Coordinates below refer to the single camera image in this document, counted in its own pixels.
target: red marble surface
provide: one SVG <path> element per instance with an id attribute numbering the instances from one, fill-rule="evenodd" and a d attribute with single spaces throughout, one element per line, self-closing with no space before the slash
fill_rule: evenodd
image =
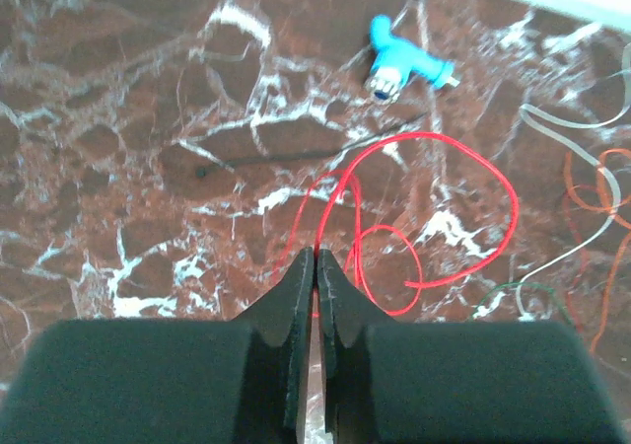
<path id="1" fill-rule="evenodd" d="M 594 27 L 582 35 L 584 23 L 506 0 L 0 0 L 0 9 L 1 390 L 33 338 L 59 319 L 232 318 L 272 285 L 313 179 L 346 166 L 358 152 L 344 150 L 349 143 L 420 113 L 409 128 L 445 133 L 492 159 L 523 207 L 497 261 L 423 293 L 402 318 L 464 320 L 495 284 L 576 245 L 561 211 L 566 149 L 520 122 L 520 105 L 574 121 L 615 115 L 629 41 Z M 397 104 L 374 105 L 362 84 L 377 13 L 456 61 L 462 84 L 435 92 L 416 79 Z M 631 113 L 576 131 L 563 133 L 594 155 L 631 148 Z M 298 156 L 275 161 L 286 155 Z M 214 168 L 200 179 L 200 166 Z M 628 161 L 612 158 L 611 169 L 629 194 Z M 501 187 L 445 146 L 400 144 L 357 174 L 365 225 L 390 223 L 418 239 L 428 278 L 473 264 L 506 228 Z M 593 184 L 594 170 L 577 161 L 575 178 Z M 308 206 L 294 252 L 313 241 L 327 192 Z M 631 208 L 621 214 L 630 218 Z M 579 208 L 572 215 L 584 238 L 603 221 Z M 340 258 L 352 223 L 348 206 L 329 222 L 325 243 Z M 625 233 L 613 225 L 588 248 L 573 296 L 586 340 Z M 380 235 L 365 251 L 380 304 L 402 307 L 411 256 Z M 574 255 L 535 280 L 564 293 L 579 267 Z M 596 355 L 627 428 L 630 275 L 626 255 Z M 560 318 L 544 293 L 525 298 L 538 318 Z M 486 320 L 517 316 L 513 293 L 495 306 Z M 319 393 L 312 442 L 321 442 Z"/>

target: red wire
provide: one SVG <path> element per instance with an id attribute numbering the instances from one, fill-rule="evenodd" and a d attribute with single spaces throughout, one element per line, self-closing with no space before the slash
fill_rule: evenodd
<path id="1" fill-rule="evenodd" d="M 357 180 L 357 177 L 355 177 L 355 175 L 353 174 L 353 171 L 355 170 L 355 168 L 357 168 L 357 166 L 363 160 L 365 160 L 368 156 L 370 156 L 371 154 L 375 153 L 377 150 L 383 148 L 384 146 L 386 146 L 386 145 L 388 145 L 390 143 L 396 143 L 396 142 L 399 142 L 399 141 L 412 140 L 412 139 L 422 139 L 422 138 L 438 140 L 438 141 L 442 141 L 444 143 L 448 143 L 448 144 L 454 146 L 461 153 L 465 154 L 469 158 L 472 158 L 478 164 L 482 165 L 484 168 L 489 170 L 500 181 L 500 183 L 502 183 L 502 185 L 506 188 L 506 191 L 508 192 L 509 198 L 511 200 L 511 210 L 512 210 L 511 211 L 511 221 L 509 223 L 509 226 L 508 226 L 508 229 L 507 229 L 506 234 L 504 236 L 504 239 L 502 240 L 502 242 L 500 243 L 500 245 L 498 246 L 496 251 L 493 252 L 493 254 L 491 254 L 486 259 L 483 259 L 483 260 L 479 261 L 474 266 L 466 268 L 466 269 L 464 269 L 463 271 L 461 271 L 459 273 L 452 274 L 452 275 L 447 276 L 445 278 L 441 278 L 441 279 L 437 279 L 437 280 L 433 280 L 433 281 L 428 281 L 428 282 L 423 281 L 423 272 L 422 272 L 422 267 L 421 267 L 421 261 L 418 258 L 418 254 L 414 250 L 414 246 L 405 237 L 405 235 L 401 231 L 395 229 L 394 227 L 388 226 L 388 225 L 378 224 L 378 225 L 375 225 L 375 226 L 367 229 L 366 231 L 362 232 L 362 229 L 361 229 L 361 204 L 362 204 L 361 187 L 360 187 L 359 181 Z M 321 180 L 323 180 L 325 178 L 329 178 L 332 175 L 339 174 L 339 173 L 340 173 L 340 170 L 336 170 L 336 171 L 333 171 L 333 172 L 330 172 L 330 173 L 325 173 L 324 175 L 322 175 L 319 178 L 317 178 L 317 180 L 315 180 L 315 182 L 312 184 L 312 186 L 308 189 L 308 191 L 307 191 L 305 197 L 303 198 L 303 201 L 302 201 L 302 203 L 301 203 L 301 205 L 300 205 L 300 207 L 298 209 L 296 218 L 294 219 L 294 225 L 292 226 L 292 230 L 290 232 L 290 236 L 289 236 L 289 239 L 288 239 L 288 242 L 287 242 L 287 246 L 285 247 L 285 250 L 283 251 L 283 253 L 281 255 L 281 259 L 279 260 L 279 262 L 277 262 L 276 270 L 278 269 L 278 266 L 280 264 L 282 264 L 282 262 L 284 262 L 286 256 L 291 251 L 291 244 L 292 244 L 293 239 L 294 239 L 294 237 L 296 235 L 296 230 L 297 230 L 298 225 L 300 223 L 300 219 L 301 219 L 301 217 L 303 215 L 303 211 L 305 209 L 305 205 L 307 204 L 307 201 L 309 200 L 311 192 L 321 182 Z M 400 316 L 400 315 L 405 314 L 408 311 L 410 311 L 414 307 L 416 302 L 418 301 L 418 299 L 420 297 L 421 290 L 428 289 L 428 288 L 435 288 L 435 287 L 442 286 L 442 285 L 445 285 L 447 283 L 450 283 L 452 281 L 456 281 L 457 279 L 460 279 L 460 278 L 463 278 L 465 276 L 468 276 L 471 273 L 474 273 L 475 271 L 478 271 L 481 268 L 483 268 L 484 266 L 486 266 L 487 264 L 489 264 L 491 261 L 496 259 L 499 255 L 501 255 L 502 252 L 507 248 L 509 242 L 511 241 L 511 237 L 513 236 L 513 234 L 515 233 L 515 230 L 517 229 L 517 222 L 518 222 L 519 212 L 520 212 L 520 205 L 519 205 L 519 200 L 518 200 L 517 194 L 515 193 L 515 190 L 511 186 L 511 183 L 506 179 L 506 177 L 495 166 L 493 166 L 489 161 L 484 159 L 482 156 L 480 156 L 479 154 L 477 154 L 476 152 L 474 152 L 473 150 L 471 150 L 467 146 L 465 146 L 462 143 L 458 142 L 457 140 L 454 140 L 453 138 L 450 138 L 449 136 L 443 135 L 441 133 L 432 133 L 432 132 L 424 132 L 424 131 L 400 133 L 398 135 L 394 135 L 394 136 L 392 136 L 390 138 L 386 138 L 384 140 L 381 140 L 381 141 L 371 145 L 366 150 L 361 152 L 351 162 L 351 164 L 348 166 L 348 168 L 346 168 L 346 170 L 341 172 L 340 181 L 337 184 L 337 187 L 335 188 L 333 194 L 329 198 L 328 203 L 324 207 L 324 212 L 322 214 L 322 217 L 320 219 L 319 225 L 317 227 L 317 232 L 316 232 L 316 235 L 315 235 L 315 245 L 314 245 L 315 254 L 316 255 L 317 255 L 317 253 L 319 251 L 319 247 L 321 245 L 322 237 L 324 235 L 324 229 L 326 227 L 326 222 L 328 221 L 328 217 L 331 214 L 333 206 L 335 205 L 335 202 L 337 201 L 337 199 L 343 194 L 344 190 L 346 189 L 346 186 L 349 183 L 350 183 L 350 189 L 351 189 L 351 192 L 353 194 L 354 201 L 355 201 L 355 240 L 353 241 L 353 245 L 352 245 L 351 250 L 350 250 L 350 252 L 348 254 L 348 257 L 346 259 L 346 266 L 349 265 L 351 259 L 354 261 L 355 278 L 356 278 L 358 284 L 363 287 L 363 289 L 366 292 L 366 295 L 369 297 L 369 299 L 371 301 L 373 301 L 375 304 L 377 304 L 377 301 L 376 301 L 376 299 L 375 299 L 375 297 L 374 297 L 372 291 L 370 290 L 370 288 L 368 286 L 368 283 L 366 281 L 366 275 L 364 273 L 364 267 L 363 267 L 363 263 L 362 263 L 362 240 L 364 239 L 365 236 L 367 236 L 367 235 L 369 235 L 369 234 L 371 234 L 371 233 L 373 233 L 373 232 L 375 232 L 377 230 L 389 230 L 390 232 L 395 234 L 397 237 L 399 237 L 405 243 L 406 247 L 412 253 L 414 261 L 415 261 L 416 266 L 417 266 L 418 281 L 406 281 L 405 282 L 406 286 L 415 288 L 417 290 L 416 291 L 416 295 L 414 296 L 412 301 L 406 307 L 404 307 L 404 308 L 402 308 L 400 310 L 396 310 L 396 311 L 386 311 L 391 316 Z"/>

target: wire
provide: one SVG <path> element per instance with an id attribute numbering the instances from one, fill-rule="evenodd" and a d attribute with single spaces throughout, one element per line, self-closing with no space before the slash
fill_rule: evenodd
<path id="1" fill-rule="evenodd" d="M 631 151 L 626 150 L 624 148 L 613 148 L 610 150 L 606 150 L 600 154 L 598 157 L 598 161 L 604 166 L 606 162 L 607 156 L 611 154 L 621 154 L 625 156 L 628 160 L 631 160 Z M 566 157 L 566 164 L 564 168 L 564 179 L 568 189 L 568 195 L 574 200 L 577 204 L 579 204 L 584 209 L 587 209 L 592 212 L 606 212 L 611 209 L 611 198 L 609 197 L 604 180 L 602 171 L 598 171 L 596 175 L 596 188 L 594 189 L 598 193 L 598 197 L 600 199 L 600 203 L 602 207 L 596 207 L 594 205 L 589 205 L 584 202 L 576 193 L 576 188 L 578 186 L 574 186 L 572 182 L 572 155 L 568 153 Z M 617 207 L 621 207 L 622 205 L 628 204 L 631 202 L 631 195 L 627 196 Z M 595 353 L 598 342 L 602 338 L 604 334 L 604 330 L 606 329 L 607 318 L 609 315 L 609 299 L 611 296 L 611 289 L 613 288 L 613 281 L 615 280 L 615 275 L 617 273 L 618 267 L 620 266 L 620 262 L 622 261 L 622 255 L 627 249 L 629 242 L 631 241 L 631 223 L 623 219 L 620 215 L 615 215 L 614 220 L 616 223 L 626 228 L 629 232 L 624 237 L 620 246 L 618 247 L 618 251 L 615 255 L 615 259 L 613 261 L 613 265 L 611 266 L 611 270 L 609 271 L 609 275 L 607 276 L 606 285 L 604 287 L 604 292 L 602 294 L 602 309 L 600 312 L 600 321 L 598 324 L 598 331 L 594 338 L 592 339 L 592 343 L 590 345 L 590 352 Z"/>
<path id="2" fill-rule="evenodd" d="M 538 290 L 542 290 L 542 291 L 546 291 L 550 297 L 552 298 L 552 301 L 554 302 L 554 304 L 556 305 L 556 307 L 558 308 L 558 310 L 561 312 L 561 315 L 563 316 L 563 319 L 565 319 L 565 321 L 572 327 L 575 327 L 576 324 L 574 323 L 574 320 L 572 319 L 570 313 L 568 312 L 568 310 L 563 306 L 563 303 L 559 300 L 556 291 L 554 290 L 554 288 L 551 288 L 549 286 L 545 286 L 543 284 L 539 284 L 539 283 L 521 283 L 521 282 L 513 282 L 513 283 L 504 283 L 504 284 L 499 284 L 497 286 L 495 286 L 493 289 L 491 289 L 488 293 L 486 293 L 484 295 L 484 297 L 480 300 L 480 302 L 478 303 L 478 305 L 475 307 L 475 309 L 473 310 L 473 312 L 471 313 L 471 315 L 468 317 L 469 321 L 472 321 L 475 319 L 475 315 L 477 314 L 477 312 L 479 311 L 479 309 L 482 307 L 482 305 L 484 304 L 484 302 L 488 299 L 489 296 L 491 296 L 493 293 L 495 293 L 496 291 L 500 291 L 500 290 L 504 290 L 504 289 L 508 289 L 508 288 L 513 288 L 516 286 L 525 286 L 528 288 L 532 288 L 532 289 L 538 289 Z"/>
<path id="3" fill-rule="evenodd" d="M 249 166 L 249 165 L 268 165 L 271 163 L 287 163 L 292 161 L 312 161 L 312 160 L 324 160 L 326 158 L 332 158 L 334 156 L 339 155 L 345 151 L 350 151 L 355 148 L 359 148 L 360 146 L 365 146 L 369 143 L 372 143 L 380 138 L 389 135 L 391 133 L 404 128 L 407 125 L 417 122 L 422 119 L 426 115 L 425 112 L 416 115 L 403 123 L 398 123 L 394 126 L 386 128 L 385 130 L 375 133 L 374 135 L 367 136 L 365 138 L 361 138 L 359 140 L 353 141 L 341 148 L 334 148 L 332 150 L 314 150 L 314 151 L 306 151 L 302 153 L 286 153 L 286 154 L 273 154 L 269 156 L 250 156 L 244 158 L 235 158 L 232 160 L 227 160 L 222 162 L 222 164 L 210 163 L 208 165 L 200 165 L 195 169 L 195 175 L 202 179 L 211 174 L 213 171 L 219 169 L 236 169 L 241 166 Z"/>
<path id="4" fill-rule="evenodd" d="M 500 181 L 500 183 L 505 187 L 505 189 L 507 190 L 507 192 L 509 194 L 509 198 L 511 200 L 511 219 L 510 219 L 507 231 L 505 233 L 504 239 L 502 240 L 502 242 L 500 242 L 500 245 L 497 247 L 495 252 L 493 252 L 486 259 L 483 259 L 483 260 L 479 261 L 474 266 L 466 268 L 465 270 L 463 270 L 463 271 L 461 271 L 459 273 L 452 274 L 452 275 L 447 276 L 445 278 L 441 278 L 441 279 L 437 279 L 437 280 L 433 280 L 433 281 L 425 281 L 423 279 L 423 271 L 422 271 L 420 258 L 418 257 L 418 254 L 414 250 L 414 246 L 412 245 L 412 243 L 405 237 L 405 235 L 401 231 L 399 231 L 398 229 L 395 229 L 394 227 L 386 225 L 386 224 L 377 224 L 377 225 L 374 225 L 373 227 L 370 227 L 369 229 L 367 229 L 365 231 L 362 231 L 362 227 L 361 227 L 361 205 L 362 205 L 361 186 L 360 186 L 360 183 L 359 183 L 357 177 L 353 173 L 353 171 L 357 168 L 357 166 L 363 160 L 365 160 L 371 154 L 375 153 L 377 150 L 381 150 L 383 147 L 387 146 L 390 143 L 397 143 L 397 142 L 400 142 L 400 141 L 412 140 L 412 139 L 438 140 L 438 141 L 442 141 L 444 143 L 447 143 L 449 145 L 454 146 L 462 154 L 472 158 L 474 161 L 476 161 L 482 167 L 484 167 L 488 171 L 490 171 L 491 174 L 493 174 Z M 405 246 L 411 252 L 411 254 L 412 254 L 413 258 L 414 258 L 414 262 L 416 264 L 416 269 L 417 269 L 417 273 L 418 273 L 418 279 L 416 281 L 405 281 L 404 284 L 406 286 L 408 286 L 408 287 L 414 288 L 416 290 L 416 293 L 415 293 L 414 297 L 412 298 L 412 300 L 410 301 L 410 303 L 407 306 L 405 306 L 404 308 L 401 308 L 399 310 L 393 310 L 393 311 L 385 310 L 388 314 L 390 314 L 391 316 L 394 316 L 394 317 L 395 316 L 401 316 L 401 315 L 406 314 L 407 312 L 409 312 L 414 307 L 414 305 L 418 302 L 418 299 L 420 297 L 421 291 L 423 289 L 435 288 L 435 287 L 438 287 L 438 286 L 442 286 L 442 285 L 448 284 L 448 283 L 450 283 L 452 281 L 455 281 L 457 279 L 460 279 L 460 278 L 463 278 L 465 276 L 468 276 L 471 273 L 480 270 L 481 268 L 483 268 L 484 266 L 489 264 L 491 261 L 496 259 L 506 249 L 506 247 L 508 246 L 509 242 L 511 241 L 511 237 L 513 236 L 513 234 L 515 233 L 515 230 L 517 228 L 517 223 L 518 223 L 518 219 L 519 219 L 519 212 L 520 212 L 519 199 L 517 197 L 517 194 L 515 193 L 514 188 L 511 186 L 510 182 L 508 181 L 508 179 L 495 166 L 493 166 L 492 163 L 490 163 L 489 161 L 484 159 L 482 156 L 480 156 L 479 154 L 477 154 L 476 152 L 474 152 L 473 150 L 471 150 L 467 146 L 465 146 L 462 143 L 458 142 L 457 140 L 454 140 L 453 138 L 450 138 L 449 136 L 446 136 L 446 135 L 443 135 L 443 134 L 440 134 L 440 133 L 432 133 L 432 132 L 425 132 L 425 131 L 399 133 L 397 135 L 394 135 L 394 136 L 392 136 L 390 138 L 386 138 L 384 140 L 378 141 L 377 143 L 374 143 L 373 145 L 369 146 L 367 149 L 362 151 L 350 163 L 350 165 L 348 166 L 348 168 L 346 168 L 346 170 L 344 170 L 342 172 L 340 172 L 340 170 L 337 170 L 337 171 L 334 171 L 334 172 L 325 173 L 324 175 L 320 176 L 319 178 L 317 178 L 314 181 L 314 183 L 308 189 L 308 191 L 307 191 L 305 197 L 303 198 L 303 201 L 301 202 L 301 205 L 300 205 L 300 207 L 298 209 L 298 212 L 296 214 L 296 218 L 294 219 L 294 224 L 292 226 L 292 230 L 291 230 L 290 235 L 289 235 L 289 239 L 287 241 L 287 245 L 286 245 L 286 247 L 285 247 L 285 249 L 284 249 L 284 251 L 283 251 L 283 253 L 281 255 L 280 260 L 276 264 L 276 268 L 275 268 L 276 271 L 278 270 L 279 265 L 282 264 L 285 261 L 285 258 L 287 257 L 287 255 L 291 251 L 291 246 L 292 246 L 294 237 L 296 235 L 296 231 L 298 229 L 301 217 L 303 215 L 303 212 L 304 212 L 304 209 L 305 209 L 305 205 L 306 205 L 307 201 L 310 198 L 311 192 L 313 191 L 314 188 L 316 188 L 317 185 L 319 185 L 319 183 L 322 182 L 322 180 L 324 180 L 326 178 L 330 178 L 331 176 L 334 176 L 334 175 L 340 175 L 340 180 L 339 180 L 335 190 L 333 191 L 333 193 L 329 197 L 328 203 L 324 207 L 324 212 L 322 214 L 322 217 L 320 219 L 319 225 L 317 227 L 317 232 L 316 232 L 316 235 L 315 235 L 315 254 L 317 255 L 317 253 L 319 252 L 319 248 L 321 246 L 321 242 L 322 242 L 322 238 L 323 238 L 323 235 L 324 235 L 324 230 L 325 230 L 325 227 L 326 227 L 326 223 L 327 223 L 328 218 L 329 218 L 329 216 L 331 214 L 333 206 L 342 197 L 343 193 L 346 191 L 347 186 L 349 186 L 350 190 L 351 190 L 351 193 L 353 194 L 353 197 L 354 197 L 355 224 L 354 224 L 354 240 L 353 240 L 353 243 L 351 245 L 351 249 L 350 249 L 350 252 L 349 252 L 349 254 L 347 256 L 346 262 L 345 262 L 345 269 L 348 269 L 348 267 L 351 264 L 351 262 L 353 263 L 355 279 L 356 279 L 356 281 L 358 283 L 358 287 L 361 286 L 362 289 L 365 291 L 366 295 L 368 296 L 368 298 L 373 303 L 375 303 L 376 305 L 379 306 L 379 304 L 377 303 L 377 300 L 375 298 L 375 295 L 373 294 L 372 290 L 370 289 L 370 287 L 368 285 L 368 282 L 366 280 L 366 273 L 364 271 L 364 266 L 363 266 L 362 241 L 364 240 L 364 238 L 367 235 L 370 235 L 370 234 L 372 234 L 372 233 L 374 233 L 374 232 L 376 232 L 378 230 L 387 230 L 387 231 L 391 232 L 392 234 L 396 235 L 405 244 Z"/>
<path id="5" fill-rule="evenodd" d="M 620 191 L 620 185 L 618 184 L 618 181 L 613 175 L 613 173 L 608 168 L 604 167 L 595 157 L 593 157 L 591 154 L 589 154 L 587 151 L 581 148 L 577 143 L 557 133 L 556 131 L 551 130 L 545 125 L 539 123 L 538 121 L 534 120 L 531 115 L 539 116 L 543 120 L 548 121 L 550 123 L 554 123 L 558 126 L 563 126 L 566 128 L 576 128 L 576 129 L 601 128 L 610 123 L 614 123 L 615 121 L 620 119 L 629 110 L 629 108 L 631 108 L 631 90 L 630 90 L 631 88 L 631 44 L 627 44 L 624 47 L 624 50 L 622 51 L 622 69 L 620 71 L 620 74 L 622 74 L 622 78 L 624 82 L 624 101 L 622 104 L 622 109 L 620 110 L 618 115 L 604 122 L 577 123 L 577 122 L 564 120 L 562 118 L 554 116 L 530 104 L 523 104 L 520 107 L 520 116 L 525 123 L 530 125 L 530 127 L 534 128 L 535 130 L 542 133 L 543 135 L 546 135 L 552 138 L 553 140 L 558 141 L 559 143 L 565 145 L 567 148 L 572 150 L 583 160 L 587 161 L 589 164 L 597 168 L 598 171 L 602 173 L 602 175 L 604 176 L 604 179 L 608 182 L 609 189 L 611 190 L 611 194 L 612 194 L 612 204 L 611 204 L 611 207 L 608 209 L 609 215 L 607 216 L 607 219 L 604 221 L 602 226 L 600 226 L 600 228 L 596 232 L 594 232 L 589 238 L 584 240 L 580 245 L 577 245 L 576 247 L 560 255 L 556 259 L 552 259 L 551 261 L 547 262 L 543 266 L 540 266 L 539 268 L 536 268 L 535 270 L 528 273 L 526 276 L 524 276 L 521 279 L 520 283 L 527 282 L 527 280 L 531 278 L 532 276 L 540 273 L 541 271 L 544 271 L 548 267 L 567 258 L 568 256 L 573 255 L 575 252 L 581 250 L 582 248 L 584 248 L 585 246 L 593 242 L 595 239 L 597 239 L 600 235 L 602 235 L 602 233 L 611 225 L 611 223 L 615 219 L 615 216 L 618 211 L 618 206 L 620 204 L 621 196 L 622 196 L 622 193 Z M 534 317 L 531 314 L 529 314 L 524 308 L 524 303 L 522 301 L 522 288 L 520 286 L 518 286 L 518 289 L 516 292 L 516 298 L 517 298 L 518 309 L 520 310 L 522 319 L 523 320 L 534 319 Z"/>
<path id="6" fill-rule="evenodd" d="M 496 251 L 493 252 L 493 254 L 491 254 L 489 257 L 487 257 L 486 259 L 481 260 L 480 262 L 478 262 L 474 266 L 466 268 L 465 270 L 463 270 L 463 271 L 461 271 L 459 273 L 452 274 L 452 275 L 447 276 L 447 277 L 442 278 L 442 279 L 437 279 L 437 280 L 434 280 L 434 281 L 427 281 L 427 282 L 425 282 L 425 281 L 421 281 L 421 282 L 410 282 L 410 281 L 407 281 L 405 283 L 407 286 L 410 286 L 410 287 L 419 287 L 421 289 L 428 289 L 428 288 L 434 288 L 434 287 L 437 287 L 437 286 L 443 286 L 443 285 L 448 284 L 448 283 L 450 283 L 452 281 L 456 281 L 457 279 L 463 278 L 465 276 L 469 276 L 471 273 L 474 273 L 475 271 L 480 270 L 481 268 L 483 268 L 484 266 L 489 264 L 491 261 L 496 259 L 499 255 L 501 255 L 502 252 L 508 246 L 509 242 L 511 241 L 511 237 L 513 236 L 513 234 L 515 233 L 515 230 L 517 229 L 517 223 L 518 223 L 518 218 L 519 218 L 519 213 L 520 213 L 520 203 L 519 203 L 519 199 L 518 199 L 517 193 L 515 192 L 515 189 L 513 188 L 511 183 L 506 179 L 506 177 L 495 166 L 493 166 L 493 164 L 491 164 L 491 162 L 489 162 L 486 159 L 484 159 L 482 156 L 477 154 L 475 151 L 473 151 L 472 149 L 470 149 L 466 145 L 463 145 L 459 141 L 454 140 L 453 138 L 450 138 L 447 135 L 443 135 L 442 133 L 433 133 L 433 132 L 427 132 L 427 131 L 415 131 L 415 132 L 410 132 L 410 133 L 400 133 L 398 135 L 394 135 L 394 136 L 392 136 L 390 138 L 387 138 L 385 140 L 381 140 L 381 141 L 371 145 L 370 147 L 368 147 L 363 152 L 361 152 L 351 162 L 349 167 L 346 169 L 346 171 L 342 175 L 342 178 L 340 179 L 340 181 L 339 181 L 339 183 L 337 185 L 337 188 L 335 189 L 335 191 L 331 195 L 326 207 L 324 207 L 324 213 L 322 214 L 322 218 L 321 218 L 319 226 L 317 228 L 317 233 L 315 234 L 315 252 L 317 253 L 319 251 L 319 247 L 320 247 L 320 244 L 321 244 L 321 241 L 322 241 L 322 237 L 323 237 L 323 234 L 324 234 L 324 228 L 326 227 L 326 222 L 327 222 L 328 217 L 329 217 L 329 215 L 331 213 L 331 210 L 333 209 L 333 205 L 335 204 L 335 201 L 336 201 L 337 197 L 344 191 L 349 179 L 353 175 L 353 171 L 355 170 L 355 168 L 357 168 L 357 166 L 363 160 L 365 160 L 368 156 L 370 156 L 371 154 L 375 153 L 377 150 L 382 149 L 386 145 L 388 145 L 390 143 L 396 143 L 396 142 L 399 142 L 399 141 L 413 140 L 413 139 L 431 139 L 431 140 L 442 141 L 444 143 L 447 143 L 449 145 L 454 146 L 462 154 L 472 158 L 474 161 L 476 161 L 477 163 L 482 165 L 484 168 L 489 170 L 498 179 L 498 181 L 500 181 L 500 183 L 504 186 L 504 188 L 506 189 L 506 191 L 509 194 L 509 198 L 511 200 L 511 209 L 512 209 L 511 210 L 511 220 L 509 222 L 509 226 L 508 226 L 508 229 L 507 229 L 506 234 L 504 236 L 504 239 L 502 239 L 502 242 L 500 242 L 500 245 L 498 246 Z M 356 262 L 356 264 L 361 264 L 361 260 L 359 258 L 357 258 L 357 253 L 361 253 L 361 249 L 357 249 L 357 251 L 358 252 L 356 252 L 355 262 Z M 359 273 L 360 273 L 359 277 L 361 278 L 362 277 L 361 267 L 357 267 L 356 266 L 356 270 L 358 270 L 358 269 L 359 269 Z"/>
<path id="7" fill-rule="evenodd" d="M 577 185 L 575 187 L 580 188 L 580 189 L 593 190 L 594 192 L 596 192 L 596 189 L 591 185 Z M 565 216 L 565 221 L 567 222 L 568 227 L 570 228 L 570 232 L 572 232 L 574 241 L 577 243 L 577 245 L 579 245 L 583 242 L 583 239 L 581 238 L 581 234 L 579 233 L 579 228 L 577 227 L 574 220 L 572 220 L 572 215 L 570 214 L 570 206 L 569 206 L 570 200 L 572 200 L 572 197 L 570 197 L 570 192 L 566 191 L 565 195 L 563 196 L 563 201 L 561 202 L 562 207 L 563 207 L 563 214 Z M 580 254 L 581 254 L 581 266 L 579 268 L 579 272 L 577 273 L 576 277 L 572 281 L 572 284 L 565 291 L 565 306 L 570 312 L 572 319 L 574 320 L 574 324 L 576 325 L 577 331 L 579 333 L 583 333 L 584 332 L 583 325 L 581 324 L 581 320 L 579 319 L 579 316 L 576 313 L 574 306 L 572 305 L 572 294 L 574 293 L 574 289 L 579 284 L 579 281 L 581 280 L 581 278 L 583 277 L 583 274 L 588 268 L 587 251 L 585 249 L 581 249 Z"/>

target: blue tee fitting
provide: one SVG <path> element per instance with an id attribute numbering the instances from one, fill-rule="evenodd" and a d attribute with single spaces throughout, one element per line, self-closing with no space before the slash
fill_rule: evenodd
<path id="1" fill-rule="evenodd" d="M 412 72 L 423 76 L 436 89 L 446 84 L 458 85 L 452 63 L 431 56 L 407 39 L 393 36 L 390 27 L 391 20 L 386 15 L 377 15 L 371 22 L 371 44 L 377 58 L 365 87 L 377 100 L 395 101 Z"/>

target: green wire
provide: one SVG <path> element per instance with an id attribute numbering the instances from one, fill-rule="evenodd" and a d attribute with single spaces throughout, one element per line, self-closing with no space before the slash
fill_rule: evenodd
<path id="1" fill-rule="evenodd" d="M 561 314 L 563 315 L 563 319 L 565 319 L 565 321 L 572 327 L 575 326 L 574 321 L 572 321 L 572 317 L 570 316 L 570 313 L 568 313 L 568 310 L 565 308 L 565 306 L 563 305 L 563 303 L 561 301 L 559 301 L 559 298 L 556 295 L 556 291 L 549 287 L 549 286 L 545 286 L 544 284 L 540 284 L 540 283 L 519 283 L 519 282 L 513 282 L 513 283 L 504 283 L 504 284 L 498 284 L 497 286 L 495 286 L 493 289 L 491 289 L 488 293 L 486 293 L 486 295 L 484 295 L 484 297 L 482 298 L 482 300 L 479 302 L 479 304 L 475 307 L 475 310 L 471 313 L 471 315 L 468 317 L 468 321 L 473 321 L 473 316 L 475 316 L 475 314 L 478 312 L 478 310 L 480 309 L 480 307 L 484 304 L 484 302 L 486 301 L 486 299 L 491 296 L 493 293 L 495 293 L 496 291 L 500 291 L 503 289 L 508 289 L 508 288 L 513 288 L 513 287 L 517 287 L 517 286 L 525 286 L 526 288 L 532 288 L 532 289 L 538 289 L 538 290 L 542 290 L 547 292 L 550 297 L 552 298 L 552 301 L 554 302 L 554 304 L 556 305 L 556 307 L 559 309 L 559 311 L 561 312 Z"/>

